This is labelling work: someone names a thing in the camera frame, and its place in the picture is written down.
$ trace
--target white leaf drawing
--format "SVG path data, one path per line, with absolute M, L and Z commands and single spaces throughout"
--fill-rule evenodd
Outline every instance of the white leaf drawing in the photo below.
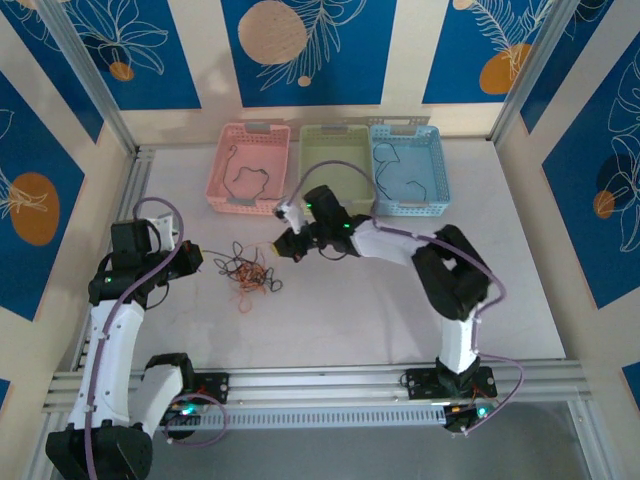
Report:
M 468 10 L 475 15 L 480 33 L 489 38 L 496 52 L 504 53 L 509 59 L 511 79 L 515 78 L 522 65 L 522 45 L 540 29 L 553 2 L 541 0 L 534 7 L 532 0 L 529 0 L 520 16 L 516 16 L 510 0 L 474 0 L 469 6 Z
M 9 133 L 13 115 L 14 112 L 11 110 L 0 109 L 0 140 Z M 46 193 L 34 196 L 15 187 L 0 169 L 0 219 L 9 215 L 11 210 L 15 209 L 16 212 L 19 212 L 21 207 L 29 207 L 40 212 L 46 212 L 46 205 L 42 205 L 46 198 Z
M 257 75 L 264 78 L 260 91 L 264 91 L 280 81 L 288 85 L 307 78 L 309 81 L 322 70 L 323 63 L 329 63 L 333 52 L 340 53 L 341 43 L 338 27 L 356 18 L 366 6 L 367 0 L 358 0 L 358 6 L 346 15 L 345 5 L 353 0 L 291 0 L 291 8 L 304 24 L 307 34 L 305 48 L 293 60 L 263 65 Z
M 9 10 L 9 12 L 11 12 L 11 14 L 20 21 L 29 35 L 36 40 L 43 42 L 52 50 L 57 52 L 60 51 L 58 45 L 51 37 L 49 30 L 36 10 L 24 6 L 17 0 L 2 0 L 2 2 L 6 5 L 7 10 Z
M 10 7 L 30 35 L 59 51 L 35 10 L 24 7 L 16 0 L 0 1 Z M 164 45 L 169 32 L 151 23 L 139 21 L 137 0 L 71 0 L 60 5 L 85 47 L 98 53 L 97 57 L 92 57 L 94 61 L 105 62 L 106 65 L 98 65 L 99 69 L 109 70 L 108 67 L 113 62 L 119 62 L 127 67 L 137 65 L 153 70 L 158 75 L 164 73 L 164 63 L 152 49 Z
M 604 187 L 609 195 L 599 197 L 608 204 L 597 208 L 620 213 L 620 252 L 630 253 L 640 246 L 640 49 L 620 78 L 607 126 L 617 171 Z
M 597 21 L 602 12 L 604 12 L 604 7 L 607 3 L 609 3 L 609 0 L 581 0 L 564 29 L 565 35 L 574 40 L 578 24 Z

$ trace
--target metal bracket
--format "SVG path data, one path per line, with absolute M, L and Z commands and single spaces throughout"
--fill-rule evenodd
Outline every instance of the metal bracket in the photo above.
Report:
M 194 390 L 198 393 L 206 393 L 222 404 L 227 403 L 229 395 L 229 374 L 224 372 L 196 373 L 194 377 Z M 170 427 L 183 425 L 200 425 L 202 415 L 209 411 L 209 402 L 200 398 L 194 398 L 188 402 L 178 402 L 170 405 L 160 420 L 160 426 Z M 176 440 L 185 439 L 193 435 L 194 430 L 170 432 L 169 436 Z
M 496 398 L 498 390 L 493 378 L 491 367 L 480 367 L 471 377 L 470 388 L 460 392 L 455 399 L 450 392 L 440 383 L 437 368 L 410 368 L 405 372 L 406 383 L 403 386 L 409 392 L 409 400 L 466 400 L 471 399 L 476 387 L 483 396 Z

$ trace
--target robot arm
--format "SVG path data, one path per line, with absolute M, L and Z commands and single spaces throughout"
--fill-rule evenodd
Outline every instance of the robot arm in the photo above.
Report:
M 434 396 L 444 391 L 449 398 L 468 398 L 480 364 L 473 351 L 473 318 L 487 297 L 489 278 L 445 248 L 381 230 L 366 215 L 349 216 L 326 186 L 314 188 L 304 199 L 315 222 L 298 221 L 297 228 L 289 228 L 274 242 L 276 252 L 299 262 L 309 249 L 331 245 L 341 253 L 413 267 L 431 305 L 443 317 Z M 285 221 L 299 218 L 297 208 L 290 204 L 284 212 L 279 207 L 276 216 Z M 435 236 L 484 264 L 457 227 L 447 225 Z M 455 266 L 450 269 L 445 262 L 451 260 Z
M 91 338 L 82 384 L 66 430 L 49 434 L 47 456 L 66 479 L 87 479 L 84 428 L 89 383 L 96 358 L 91 415 L 92 452 L 96 472 L 104 479 L 143 479 L 152 459 L 151 437 L 171 400 L 194 386 L 194 372 L 186 354 L 153 357 L 141 386 L 129 404 L 129 377 L 136 337 L 147 309 L 149 293 L 157 286 L 195 273 L 202 263 L 197 245 L 185 241 L 167 264 L 140 285 L 118 309 L 97 355 L 103 328 L 118 297 L 139 278 L 160 265 L 175 248 L 172 217 L 115 223 L 111 227 L 113 252 L 100 263 L 89 284 Z

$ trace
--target basket handle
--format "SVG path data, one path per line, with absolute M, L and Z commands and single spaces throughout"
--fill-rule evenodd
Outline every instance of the basket handle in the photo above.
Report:
M 227 198 L 227 203 L 231 205 L 242 205 L 243 207 L 255 207 L 255 198 Z
M 245 123 L 244 131 L 247 133 L 256 133 L 256 134 L 271 133 L 271 125 L 269 125 L 268 123 L 259 123 L 259 122 Z
M 416 125 L 391 125 L 389 128 L 389 133 L 398 137 L 413 137 L 417 131 L 418 127 Z
M 430 116 L 394 115 L 391 117 L 367 117 L 367 124 L 406 127 L 410 125 L 429 125 Z
M 398 202 L 399 208 L 425 208 L 431 205 L 429 202 Z
M 349 133 L 348 125 L 321 125 L 320 131 L 323 135 L 346 135 Z

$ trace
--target wire bundle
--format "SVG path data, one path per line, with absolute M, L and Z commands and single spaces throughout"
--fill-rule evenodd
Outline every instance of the wire bundle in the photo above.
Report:
M 229 156 L 227 157 L 227 163 L 224 167 L 224 172 L 222 173 L 222 185 L 224 186 L 224 188 L 227 190 L 227 192 L 229 192 L 229 195 L 231 195 L 231 198 L 238 198 L 235 196 L 235 194 L 231 191 L 231 189 L 229 188 L 229 186 L 226 183 L 226 178 L 227 178 L 227 171 L 229 170 L 229 163 L 231 162 L 231 159 L 233 157 L 236 156 L 236 154 L 238 153 L 238 146 L 237 145 L 231 145 L 229 147 Z M 231 180 L 231 183 L 236 183 L 240 177 L 242 176 L 242 172 L 244 172 L 245 170 L 248 170 L 251 173 L 259 173 L 261 175 L 264 176 L 264 183 L 262 184 L 262 187 L 260 188 L 260 191 L 258 193 L 256 193 L 253 197 L 251 197 L 250 199 L 248 199 L 249 201 L 256 201 L 256 200 L 280 200 L 280 198 L 258 198 L 260 195 L 262 195 L 265 191 L 265 189 L 267 188 L 267 184 L 271 181 L 271 175 L 269 175 L 269 172 L 267 172 L 264 168 L 250 168 L 245 166 L 242 166 L 238 169 L 238 174 L 236 175 L 236 177 Z
M 395 160 L 390 160 L 390 161 L 386 161 L 386 160 L 380 160 L 377 156 L 376 156 L 376 151 L 378 150 L 378 147 L 380 145 L 389 145 L 391 147 L 391 150 L 393 151 L 393 155 L 395 156 Z M 374 148 L 373 148 L 373 160 L 378 164 L 378 166 L 376 167 L 376 172 L 375 172 L 375 182 L 376 182 L 376 186 L 378 187 L 378 190 L 380 191 L 380 193 L 382 193 L 385 197 L 387 197 L 387 200 L 393 200 L 393 198 L 391 198 L 389 196 L 389 194 L 387 194 L 387 187 L 385 187 L 384 185 L 382 185 L 380 183 L 380 177 L 382 176 L 382 174 L 384 173 L 384 171 L 387 169 L 387 167 L 391 164 L 400 163 L 400 157 L 398 156 L 398 152 L 396 151 L 396 147 L 389 142 L 381 142 L 379 144 L 377 144 Z M 405 185 L 412 185 L 415 184 L 417 187 L 419 187 L 420 189 L 422 189 L 422 201 L 426 202 L 427 201 L 427 187 L 425 187 L 424 185 L 422 185 L 420 182 L 416 181 L 416 180 L 410 180 L 407 183 L 405 183 Z
M 215 252 L 213 250 L 203 250 L 205 253 L 217 255 L 213 262 L 219 268 L 218 273 L 224 275 L 236 284 L 238 289 L 238 310 L 241 313 L 248 313 L 252 309 L 251 299 L 248 294 L 259 291 L 266 295 L 267 291 L 275 293 L 284 284 L 282 280 L 274 279 L 273 267 L 267 267 L 264 254 L 258 246 L 251 258 L 244 255 L 245 247 L 240 242 L 234 241 L 231 245 L 233 255 Z

